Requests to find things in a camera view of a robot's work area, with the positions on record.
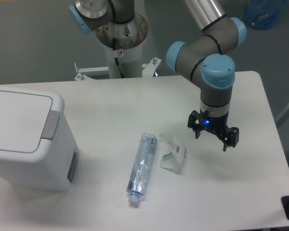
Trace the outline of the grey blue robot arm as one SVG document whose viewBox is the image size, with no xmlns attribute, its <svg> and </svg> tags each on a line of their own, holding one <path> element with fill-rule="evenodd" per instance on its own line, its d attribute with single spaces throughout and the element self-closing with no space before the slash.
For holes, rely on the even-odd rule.
<svg viewBox="0 0 289 231">
<path fill-rule="evenodd" d="M 216 0 L 188 0 L 202 36 L 192 43 L 177 41 L 166 53 L 166 64 L 200 88 L 200 110 L 188 118 L 196 137 L 205 130 L 235 147 L 239 129 L 227 119 L 235 81 L 235 63 L 227 56 L 246 38 L 246 27 L 226 15 Z M 142 77 L 141 45 L 148 36 L 147 21 L 135 11 L 132 0 L 76 0 L 71 17 L 83 33 L 94 32 L 108 53 L 111 78 Z"/>
</svg>

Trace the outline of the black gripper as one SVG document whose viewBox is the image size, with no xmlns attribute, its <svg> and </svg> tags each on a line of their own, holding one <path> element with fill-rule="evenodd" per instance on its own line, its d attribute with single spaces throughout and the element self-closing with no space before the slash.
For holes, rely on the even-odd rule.
<svg viewBox="0 0 289 231">
<path fill-rule="evenodd" d="M 198 113 L 194 110 L 188 117 L 187 126 L 193 130 L 196 139 L 200 137 L 203 130 L 216 135 L 223 141 L 225 152 L 228 147 L 236 147 L 239 141 L 239 128 L 227 126 L 228 115 L 229 112 L 220 117 L 211 117 L 207 112 Z"/>
</svg>

